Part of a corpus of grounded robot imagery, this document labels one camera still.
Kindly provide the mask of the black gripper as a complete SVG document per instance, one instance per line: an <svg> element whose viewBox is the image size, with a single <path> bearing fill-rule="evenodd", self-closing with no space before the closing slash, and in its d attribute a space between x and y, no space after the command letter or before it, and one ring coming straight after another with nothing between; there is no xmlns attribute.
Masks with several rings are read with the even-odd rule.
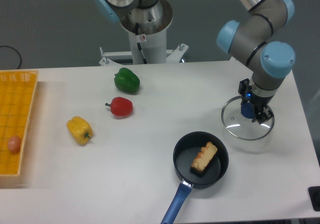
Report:
<svg viewBox="0 0 320 224"><path fill-rule="evenodd" d="M250 85L249 79L244 79L239 83L238 93L242 101L247 101L253 105L252 123L264 123L274 117L268 103L275 95L275 90L264 90L255 84Z"/></svg>

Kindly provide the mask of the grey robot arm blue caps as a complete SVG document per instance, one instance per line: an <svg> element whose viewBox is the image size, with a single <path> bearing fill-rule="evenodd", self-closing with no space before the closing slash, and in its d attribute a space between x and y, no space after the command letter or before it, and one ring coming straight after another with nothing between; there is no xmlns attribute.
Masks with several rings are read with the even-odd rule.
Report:
<svg viewBox="0 0 320 224"><path fill-rule="evenodd" d="M119 22L127 31L134 64L178 61L181 55L167 55L167 28L173 10L166 0L94 0L101 14ZM252 71L240 82L241 113L264 123L274 115L268 103L290 73L296 56L293 48L268 39L289 22L295 12L292 0L240 0L250 18L245 23L231 20L219 31L216 43Z"/></svg>

